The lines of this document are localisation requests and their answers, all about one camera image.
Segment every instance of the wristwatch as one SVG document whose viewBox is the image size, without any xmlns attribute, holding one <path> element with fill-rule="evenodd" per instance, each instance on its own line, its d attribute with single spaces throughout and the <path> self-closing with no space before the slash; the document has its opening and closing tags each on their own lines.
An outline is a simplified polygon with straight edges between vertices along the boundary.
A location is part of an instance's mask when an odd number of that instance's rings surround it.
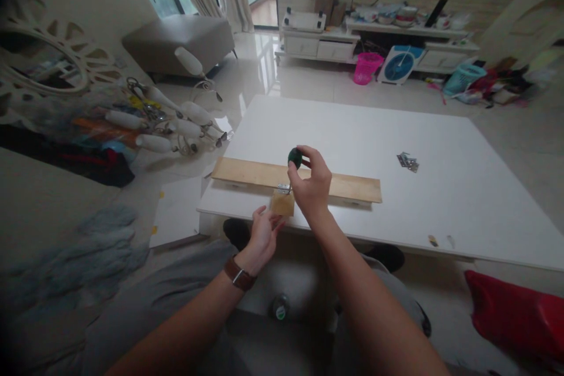
<svg viewBox="0 0 564 376">
<path fill-rule="evenodd" d="M 245 272 L 242 268 L 240 268 L 234 260 L 235 256 L 231 257 L 223 267 L 223 270 L 233 281 L 233 285 L 243 291 L 249 291 L 254 285 L 254 282 L 257 280 L 255 277 L 249 275 L 249 273 Z"/>
</svg>

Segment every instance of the gray ottoman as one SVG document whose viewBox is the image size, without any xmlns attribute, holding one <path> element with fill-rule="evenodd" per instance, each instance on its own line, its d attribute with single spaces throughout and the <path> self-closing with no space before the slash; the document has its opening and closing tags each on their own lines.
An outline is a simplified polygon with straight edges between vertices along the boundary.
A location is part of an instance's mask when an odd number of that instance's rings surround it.
<svg viewBox="0 0 564 376">
<path fill-rule="evenodd" d="M 173 15 L 158 19 L 122 39 L 125 49 L 145 72 L 192 76 L 174 55 L 184 47 L 209 72 L 231 51 L 235 42 L 226 19 Z"/>
</svg>

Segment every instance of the teal basket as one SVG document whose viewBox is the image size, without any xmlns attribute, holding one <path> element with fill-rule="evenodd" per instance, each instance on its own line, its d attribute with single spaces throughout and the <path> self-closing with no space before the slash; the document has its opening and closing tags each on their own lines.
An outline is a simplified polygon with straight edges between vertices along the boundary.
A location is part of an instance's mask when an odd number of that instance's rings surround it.
<svg viewBox="0 0 564 376">
<path fill-rule="evenodd" d="M 448 96 L 464 92 L 472 82 L 486 76 L 486 74 L 487 72 L 478 66 L 462 63 L 458 65 L 442 91 Z"/>
</svg>

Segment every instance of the forearm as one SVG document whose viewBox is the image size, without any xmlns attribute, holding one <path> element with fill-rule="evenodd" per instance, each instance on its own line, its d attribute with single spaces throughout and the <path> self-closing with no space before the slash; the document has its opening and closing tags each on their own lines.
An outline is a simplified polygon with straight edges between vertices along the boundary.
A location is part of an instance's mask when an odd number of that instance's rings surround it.
<svg viewBox="0 0 564 376">
<path fill-rule="evenodd" d="M 251 275 L 262 266 L 245 249 L 236 263 Z M 243 298 L 222 270 L 192 301 L 125 354 L 106 375 L 168 374 L 194 369 Z"/>
<path fill-rule="evenodd" d="M 323 212 L 310 226 L 370 370 L 384 375 L 448 375 L 430 342 L 362 259 L 333 215 Z"/>
</svg>

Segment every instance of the black shoe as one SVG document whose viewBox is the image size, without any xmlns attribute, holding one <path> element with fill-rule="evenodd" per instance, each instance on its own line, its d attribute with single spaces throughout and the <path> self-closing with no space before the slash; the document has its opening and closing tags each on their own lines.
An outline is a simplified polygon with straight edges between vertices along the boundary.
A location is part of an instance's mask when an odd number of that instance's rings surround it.
<svg viewBox="0 0 564 376">
<path fill-rule="evenodd" d="M 223 231 L 231 244 L 239 251 L 242 251 L 251 239 L 249 227 L 245 221 L 241 219 L 227 219 L 223 222 Z"/>
<path fill-rule="evenodd" d="M 421 312 L 423 313 L 423 322 L 421 322 L 421 328 L 423 329 L 423 333 L 427 338 L 431 338 L 431 320 L 429 320 L 429 318 L 427 317 L 427 313 L 425 312 L 425 310 L 423 310 L 423 307 L 421 307 L 420 303 L 417 303 L 417 305 L 419 306 Z"/>
<path fill-rule="evenodd" d="M 401 250 L 390 244 L 375 246 L 372 250 L 364 253 L 368 257 L 378 260 L 390 273 L 393 273 L 404 265 L 405 256 Z"/>
</svg>

